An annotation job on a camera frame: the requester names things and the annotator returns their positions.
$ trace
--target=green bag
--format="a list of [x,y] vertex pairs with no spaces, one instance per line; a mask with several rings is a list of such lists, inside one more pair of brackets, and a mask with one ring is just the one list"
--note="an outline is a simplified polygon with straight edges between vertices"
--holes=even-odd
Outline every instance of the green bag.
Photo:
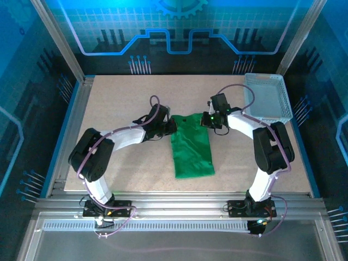
[[200,125],[202,113],[172,115],[178,130],[171,135],[176,178],[195,178],[215,173],[208,130]]

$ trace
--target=work surface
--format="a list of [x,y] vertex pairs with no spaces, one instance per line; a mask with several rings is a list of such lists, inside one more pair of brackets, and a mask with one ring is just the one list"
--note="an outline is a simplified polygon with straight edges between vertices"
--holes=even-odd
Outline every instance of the work surface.
[[[87,128],[109,131],[129,124],[150,111],[149,97],[157,95],[172,115],[208,111],[207,101],[222,87],[243,83],[244,76],[96,76],[79,138]],[[245,105],[243,88],[224,92],[231,107]],[[292,172],[280,176],[274,191],[310,192],[310,187],[290,122],[286,124],[295,152]],[[112,191],[246,191],[257,166],[253,142],[235,130],[217,136],[209,129],[215,175],[175,179],[170,137],[125,147],[111,156],[105,178]],[[85,190],[69,170],[65,190]]]

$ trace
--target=gear graphic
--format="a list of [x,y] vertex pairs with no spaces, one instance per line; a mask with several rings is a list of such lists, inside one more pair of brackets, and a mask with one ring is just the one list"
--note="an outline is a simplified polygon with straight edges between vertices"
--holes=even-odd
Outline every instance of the gear graphic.
[[170,15],[171,18],[189,18],[202,11],[203,5],[208,4],[207,0],[153,0],[157,11],[162,11],[163,15]]
[[32,16],[32,7],[29,0],[2,0],[2,5],[7,7],[11,17],[20,26],[29,22]]

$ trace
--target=plastic crate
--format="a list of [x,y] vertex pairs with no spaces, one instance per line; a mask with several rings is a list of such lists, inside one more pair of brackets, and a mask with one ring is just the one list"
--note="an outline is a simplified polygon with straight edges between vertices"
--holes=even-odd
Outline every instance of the plastic crate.
[[[287,123],[293,118],[283,76],[246,73],[244,83],[255,93],[255,102],[245,110],[247,115],[268,124],[277,121]],[[252,101],[252,94],[246,88],[244,88],[244,99],[245,104]]]

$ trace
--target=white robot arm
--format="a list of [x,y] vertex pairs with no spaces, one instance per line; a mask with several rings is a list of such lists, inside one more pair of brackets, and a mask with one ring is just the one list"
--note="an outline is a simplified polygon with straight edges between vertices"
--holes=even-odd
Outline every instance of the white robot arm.
[[[100,135],[103,136],[107,133],[109,132],[100,132]],[[115,152],[129,145],[142,143],[145,134],[146,131],[142,127],[139,127],[116,132],[109,136],[108,139],[114,142],[113,152]],[[112,198],[113,194],[110,191],[104,176],[91,182],[85,179],[85,182],[90,193],[99,203],[106,204]]]
[[[100,206],[112,206],[114,204],[114,195],[108,188],[104,177],[113,152],[132,144],[151,140],[155,135],[159,137],[170,135],[176,130],[174,119],[169,118],[169,108],[155,104],[148,115],[133,121],[129,128],[114,132],[107,138],[102,139],[79,174],[79,178],[84,179],[91,197]],[[98,132],[93,128],[85,131],[69,156],[69,163],[76,172],[78,172],[91,148],[108,133],[110,132]]]
[[201,126],[212,128],[214,131],[225,126],[228,131],[235,129],[253,140],[258,170],[252,186],[246,193],[243,207],[247,216],[262,216],[264,208],[270,209],[274,206],[270,195],[277,174],[288,167],[282,151],[288,162],[295,158],[286,128],[281,122],[269,126],[280,141],[280,144],[273,145],[272,141],[274,142],[275,139],[268,127],[260,124],[257,120],[253,121],[244,116],[240,108],[231,108],[225,94],[218,93],[212,96],[208,105],[209,112],[203,113]]
[[[258,128],[264,128],[260,123],[252,121],[240,113],[237,110],[227,116],[228,125],[231,129],[235,129],[243,134],[247,135],[249,138],[253,139],[253,131]],[[271,185],[274,183],[276,174],[282,169],[274,171],[272,174],[268,175],[267,172],[262,171],[259,167],[257,168],[256,176],[252,186],[249,188],[250,196],[256,201],[267,200],[270,195]]]

